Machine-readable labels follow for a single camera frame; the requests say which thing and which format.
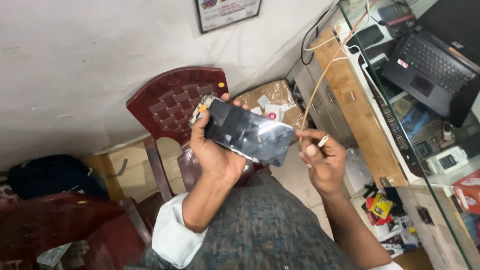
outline yellow sticker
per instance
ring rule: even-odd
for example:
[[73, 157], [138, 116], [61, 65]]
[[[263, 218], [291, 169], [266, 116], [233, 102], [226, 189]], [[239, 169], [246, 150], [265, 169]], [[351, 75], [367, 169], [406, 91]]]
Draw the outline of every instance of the yellow sticker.
[[205, 105], [200, 105], [200, 108], [198, 109], [198, 112], [204, 112], [207, 110], [207, 106]]

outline gray patterned cloth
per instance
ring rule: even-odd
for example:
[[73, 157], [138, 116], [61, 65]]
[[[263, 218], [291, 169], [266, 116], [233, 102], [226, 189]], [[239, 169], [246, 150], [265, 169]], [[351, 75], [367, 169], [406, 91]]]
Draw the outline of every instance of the gray patterned cloth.
[[[176, 269], [152, 249], [128, 270]], [[187, 269], [360, 269], [322, 230], [317, 216], [260, 171], [234, 188], [210, 222]]]

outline black bag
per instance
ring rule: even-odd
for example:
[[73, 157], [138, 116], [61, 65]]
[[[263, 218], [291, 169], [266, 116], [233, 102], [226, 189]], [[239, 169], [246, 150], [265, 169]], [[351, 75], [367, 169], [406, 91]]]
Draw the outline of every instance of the black bag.
[[108, 199], [90, 169], [68, 155], [26, 161], [10, 169], [8, 183], [22, 199], [32, 199], [63, 191], [73, 191]]

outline smartphone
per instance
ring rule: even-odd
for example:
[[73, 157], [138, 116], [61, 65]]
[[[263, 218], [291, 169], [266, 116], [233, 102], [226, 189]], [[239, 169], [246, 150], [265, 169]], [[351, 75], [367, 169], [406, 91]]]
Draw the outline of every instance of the smartphone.
[[205, 110], [210, 112], [205, 127], [206, 139], [253, 162], [262, 160], [282, 166], [295, 133], [292, 126], [233, 106], [212, 95], [200, 100], [189, 124], [194, 124]]
[[[364, 48], [367, 48], [375, 43], [382, 41], [382, 39], [385, 37], [380, 31], [380, 28], [378, 28], [378, 25], [369, 26], [358, 32], [356, 36], [358, 37], [360, 44], [362, 44], [362, 47]], [[356, 45], [356, 43], [355, 40], [352, 38], [347, 42], [347, 46], [352, 47], [353, 45]], [[349, 50], [351, 53], [357, 53], [359, 51], [356, 47], [350, 48]]]

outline red sticker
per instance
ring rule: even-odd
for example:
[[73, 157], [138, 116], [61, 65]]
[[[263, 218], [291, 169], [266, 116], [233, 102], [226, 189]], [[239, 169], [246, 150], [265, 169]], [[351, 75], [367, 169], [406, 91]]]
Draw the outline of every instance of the red sticker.
[[408, 64], [405, 63], [402, 59], [399, 58], [396, 62], [397, 62], [399, 65], [401, 65], [402, 67], [408, 68]]

